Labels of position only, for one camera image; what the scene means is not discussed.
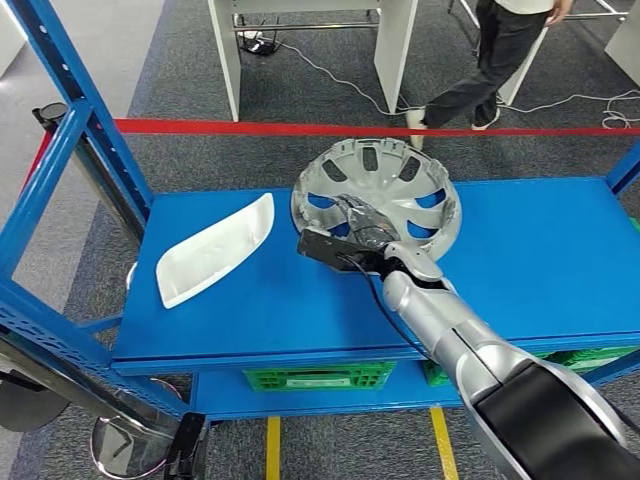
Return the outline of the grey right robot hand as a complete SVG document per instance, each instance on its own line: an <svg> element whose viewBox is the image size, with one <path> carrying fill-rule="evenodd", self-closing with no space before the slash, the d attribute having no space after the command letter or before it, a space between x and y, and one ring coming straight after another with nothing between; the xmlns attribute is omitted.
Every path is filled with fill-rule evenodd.
<svg viewBox="0 0 640 480"><path fill-rule="evenodd" d="M381 249L401 240L400 234L388 217L369 203L349 194L340 194L334 200L345 216L356 244Z"/></svg>

